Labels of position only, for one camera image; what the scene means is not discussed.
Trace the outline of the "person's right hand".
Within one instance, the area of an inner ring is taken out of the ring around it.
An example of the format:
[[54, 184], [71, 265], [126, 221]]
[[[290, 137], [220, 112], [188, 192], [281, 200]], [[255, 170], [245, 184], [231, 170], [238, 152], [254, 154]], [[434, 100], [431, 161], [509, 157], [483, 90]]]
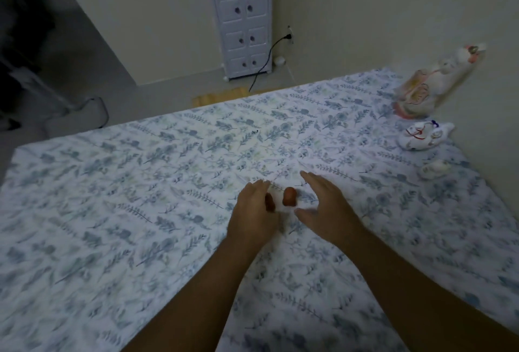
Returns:
[[306, 225], [320, 238], [347, 253], [354, 238], [364, 227], [341, 190], [328, 179], [312, 172], [300, 172], [301, 177], [317, 196], [319, 225]]

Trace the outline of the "person's left hand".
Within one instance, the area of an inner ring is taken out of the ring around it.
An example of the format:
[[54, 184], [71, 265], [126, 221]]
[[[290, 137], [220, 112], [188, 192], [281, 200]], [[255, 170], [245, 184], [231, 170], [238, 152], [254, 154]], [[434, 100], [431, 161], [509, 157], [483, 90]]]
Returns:
[[266, 211], [264, 203], [239, 203], [233, 208], [226, 240], [239, 244], [246, 251], [258, 252], [274, 236], [280, 224], [278, 213]]

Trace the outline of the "person's right forearm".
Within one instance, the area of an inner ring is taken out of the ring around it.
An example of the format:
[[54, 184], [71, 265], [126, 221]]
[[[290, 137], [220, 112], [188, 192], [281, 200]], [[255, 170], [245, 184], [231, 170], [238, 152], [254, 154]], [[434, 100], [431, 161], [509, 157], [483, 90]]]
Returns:
[[412, 352], [519, 352], [519, 336], [432, 281], [365, 228], [336, 237]]

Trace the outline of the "person's left forearm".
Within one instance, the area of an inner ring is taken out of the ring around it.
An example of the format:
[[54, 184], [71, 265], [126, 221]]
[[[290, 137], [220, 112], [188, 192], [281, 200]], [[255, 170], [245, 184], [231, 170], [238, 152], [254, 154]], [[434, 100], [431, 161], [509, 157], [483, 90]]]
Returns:
[[243, 277], [270, 238], [228, 236], [121, 352], [215, 352]]

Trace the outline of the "white blue floral bed sheet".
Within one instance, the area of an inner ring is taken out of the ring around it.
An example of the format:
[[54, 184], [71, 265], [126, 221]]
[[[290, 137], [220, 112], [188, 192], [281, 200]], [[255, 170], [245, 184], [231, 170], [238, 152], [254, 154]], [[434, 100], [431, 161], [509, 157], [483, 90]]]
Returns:
[[[0, 190], [0, 352], [120, 352], [203, 266], [248, 182], [340, 187], [422, 272], [519, 333], [519, 223], [451, 141], [409, 152], [384, 68], [22, 146]], [[451, 171], [418, 176], [437, 159]]]

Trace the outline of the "small white plush toy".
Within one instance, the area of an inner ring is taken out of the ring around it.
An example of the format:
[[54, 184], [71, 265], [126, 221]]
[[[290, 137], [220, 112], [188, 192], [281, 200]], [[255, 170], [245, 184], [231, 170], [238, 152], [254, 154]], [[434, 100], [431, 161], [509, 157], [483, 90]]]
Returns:
[[424, 180], [434, 180], [445, 176], [451, 171], [451, 164], [442, 159], [434, 160], [418, 170], [418, 176]]

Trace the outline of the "white fox figure red marks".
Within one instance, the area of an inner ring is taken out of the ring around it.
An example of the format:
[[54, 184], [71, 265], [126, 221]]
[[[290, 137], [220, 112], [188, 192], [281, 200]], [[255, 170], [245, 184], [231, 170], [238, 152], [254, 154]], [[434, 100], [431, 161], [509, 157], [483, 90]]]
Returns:
[[399, 134], [397, 144], [406, 151], [429, 150], [446, 142], [454, 129], [455, 124], [451, 122], [417, 122]]

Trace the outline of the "white cabinet with round holes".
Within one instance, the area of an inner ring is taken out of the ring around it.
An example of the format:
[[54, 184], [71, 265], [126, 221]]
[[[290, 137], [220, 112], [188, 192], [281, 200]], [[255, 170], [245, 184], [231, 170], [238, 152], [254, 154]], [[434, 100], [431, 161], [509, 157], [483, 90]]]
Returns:
[[212, 0], [224, 80], [272, 71], [272, 0]]

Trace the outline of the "large white pink plush toy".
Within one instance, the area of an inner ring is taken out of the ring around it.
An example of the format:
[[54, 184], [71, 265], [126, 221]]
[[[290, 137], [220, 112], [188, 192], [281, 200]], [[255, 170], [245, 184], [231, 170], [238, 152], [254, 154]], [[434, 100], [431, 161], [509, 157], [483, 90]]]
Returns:
[[485, 43], [459, 47], [428, 68], [422, 68], [394, 90], [393, 110], [403, 119], [433, 113], [446, 94], [464, 80], [486, 53]]

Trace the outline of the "dark clothing pile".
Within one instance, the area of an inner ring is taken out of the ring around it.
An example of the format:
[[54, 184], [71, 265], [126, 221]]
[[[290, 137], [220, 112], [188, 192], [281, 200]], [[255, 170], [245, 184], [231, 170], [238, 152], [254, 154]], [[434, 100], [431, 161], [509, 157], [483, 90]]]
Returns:
[[22, 126], [12, 114], [23, 88], [11, 73], [17, 68], [41, 70], [42, 47], [54, 28], [48, 0], [0, 0], [0, 132]]

